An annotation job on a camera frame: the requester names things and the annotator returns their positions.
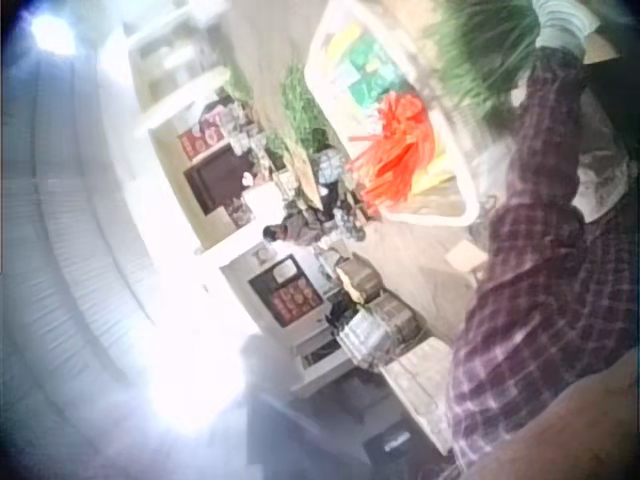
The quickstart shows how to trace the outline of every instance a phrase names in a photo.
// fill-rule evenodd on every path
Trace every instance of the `wall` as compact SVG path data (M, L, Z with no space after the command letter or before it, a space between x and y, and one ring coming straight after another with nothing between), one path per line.
M167 180L182 206L185 216L200 240L202 248L208 250L236 231L224 208L205 215L184 176L190 166L177 138L173 124L166 122L152 132L152 141Z
M149 402L145 340L161 308L144 212L129 202L162 187L153 175L145 186L135 156L111 158L100 95L112 80L95 52L16 53L2 69L5 455L33 479L230 478L242 426L185 438Z
M145 67L135 51L130 54L130 62L132 82L138 103L140 109L146 111L154 105L155 99L149 90ZM198 238L201 248L208 250L235 232L236 227L223 208L205 215L184 176L184 171L189 168L190 163L182 150L177 136L182 133L184 117L190 116L190 110L185 109L185 111L180 112L176 119L165 122L160 127L150 131L149 135L155 156L162 166L164 175L184 212L184 216Z

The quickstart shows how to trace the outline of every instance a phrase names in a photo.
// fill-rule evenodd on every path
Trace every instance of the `vendor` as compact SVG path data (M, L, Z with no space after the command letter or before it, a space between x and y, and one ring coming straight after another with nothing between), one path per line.
M576 0L533 4L507 198L454 347L454 451L468 479L624 478L638 458L637 197L589 224L572 206L585 38L599 22Z
M266 242L282 240L301 247L308 247L324 237L325 229L313 210L290 213L277 225L267 225L262 231Z

